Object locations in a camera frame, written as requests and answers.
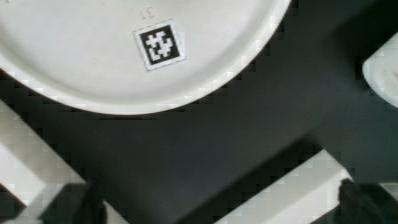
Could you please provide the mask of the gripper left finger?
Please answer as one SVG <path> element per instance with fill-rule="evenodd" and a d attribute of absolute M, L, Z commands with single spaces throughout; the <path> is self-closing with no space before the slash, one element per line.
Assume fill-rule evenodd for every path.
<path fill-rule="evenodd" d="M 106 224 L 106 209 L 97 187 L 70 183 L 39 215 L 42 224 Z"/>

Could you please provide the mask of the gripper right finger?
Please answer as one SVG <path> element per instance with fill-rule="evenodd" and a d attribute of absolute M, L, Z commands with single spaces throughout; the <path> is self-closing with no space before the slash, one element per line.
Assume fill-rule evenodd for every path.
<path fill-rule="evenodd" d="M 398 224 L 398 182 L 360 183 L 344 179 L 337 202 L 310 224 Z"/>

